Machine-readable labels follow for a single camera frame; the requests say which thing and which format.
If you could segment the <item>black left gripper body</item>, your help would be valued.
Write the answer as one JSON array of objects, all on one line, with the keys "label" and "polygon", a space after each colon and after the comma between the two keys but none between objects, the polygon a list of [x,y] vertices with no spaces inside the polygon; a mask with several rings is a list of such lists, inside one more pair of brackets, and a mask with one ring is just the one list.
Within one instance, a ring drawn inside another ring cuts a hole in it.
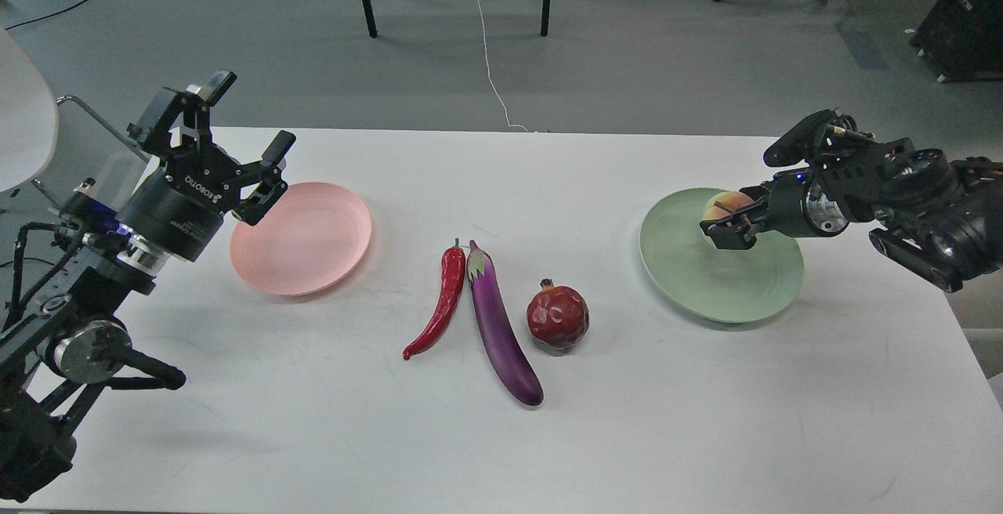
[{"label": "black left gripper body", "polygon": [[196,261],[221,229],[223,214],[236,207],[239,190],[223,182],[238,168],[225,150],[163,160],[118,212],[118,222],[173,256]]}]

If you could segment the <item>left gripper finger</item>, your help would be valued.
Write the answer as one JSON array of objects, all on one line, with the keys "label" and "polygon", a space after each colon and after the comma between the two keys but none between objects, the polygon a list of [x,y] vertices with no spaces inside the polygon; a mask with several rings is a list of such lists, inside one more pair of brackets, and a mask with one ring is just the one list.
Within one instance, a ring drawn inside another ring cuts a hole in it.
[{"label": "left gripper finger", "polygon": [[232,71],[219,69],[204,85],[158,90],[139,121],[128,125],[128,137],[163,161],[183,153],[200,154],[212,145],[211,109],[236,80]]},{"label": "left gripper finger", "polygon": [[294,133],[279,131],[262,153],[260,160],[240,165],[230,179],[235,201],[230,211],[237,220],[255,226],[281,199],[289,184],[283,179],[285,157],[296,143]]}]

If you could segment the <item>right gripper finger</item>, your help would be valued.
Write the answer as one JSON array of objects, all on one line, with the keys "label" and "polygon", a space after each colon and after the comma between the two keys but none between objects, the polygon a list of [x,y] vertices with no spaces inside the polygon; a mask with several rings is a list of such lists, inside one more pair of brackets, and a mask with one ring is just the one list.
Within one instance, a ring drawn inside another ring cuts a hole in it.
[{"label": "right gripper finger", "polygon": [[714,202],[704,211],[699,226],[717,249],[749,250],[756,246],[757,236],[767,231],[767,215],[768,207],[763,202],[740,208]]}]

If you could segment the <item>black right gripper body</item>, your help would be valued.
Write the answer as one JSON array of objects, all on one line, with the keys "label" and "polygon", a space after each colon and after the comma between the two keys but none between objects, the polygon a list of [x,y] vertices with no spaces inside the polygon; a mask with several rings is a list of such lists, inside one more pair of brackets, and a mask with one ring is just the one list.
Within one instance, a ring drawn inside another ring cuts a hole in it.
[{"label": "black right gripper body", "polygon": [[808,172],[778,172],[759,188],[762,232],[792,238],[827,238],[849,228],[849,219]]}]

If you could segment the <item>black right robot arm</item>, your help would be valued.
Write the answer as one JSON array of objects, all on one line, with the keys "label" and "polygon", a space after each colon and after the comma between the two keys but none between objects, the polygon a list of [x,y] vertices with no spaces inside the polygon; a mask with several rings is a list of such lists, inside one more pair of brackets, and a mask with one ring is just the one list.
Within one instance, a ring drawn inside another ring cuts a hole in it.
[{"label": "black right robot arm", "polygon": [[742,189],[748,205],[700,222],[716,248],[752,249],[770,231],[835,237],[850,224],[874,223],[874,249],[942,291],[1001,268],[1001,164],[988,157],[951,161],[907,138],[880,143],[850,115],[820,110],[775,140],[763,160],[775,175]]}]

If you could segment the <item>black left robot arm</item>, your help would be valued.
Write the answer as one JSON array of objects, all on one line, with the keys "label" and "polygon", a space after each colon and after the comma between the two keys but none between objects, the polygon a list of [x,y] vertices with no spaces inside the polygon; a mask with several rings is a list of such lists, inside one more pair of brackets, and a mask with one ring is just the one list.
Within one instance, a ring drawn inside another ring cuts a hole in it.
[{"label": "black left robot arm", "polygon": [[236,79],[221,69],[150,101],[125,142],[157,164],[121,209],[94,199],[86,179],[58,223],[20,228],[2,325],[3,499],[25,502],[71,470],[74,431],[104,390],[185,386],[181,370],[133,347],[116,310],[151,293],[169,259],[197,260],[226,214],[254,226],[286,192],[293,133],[247,164],[212,138],[211,109]]}]

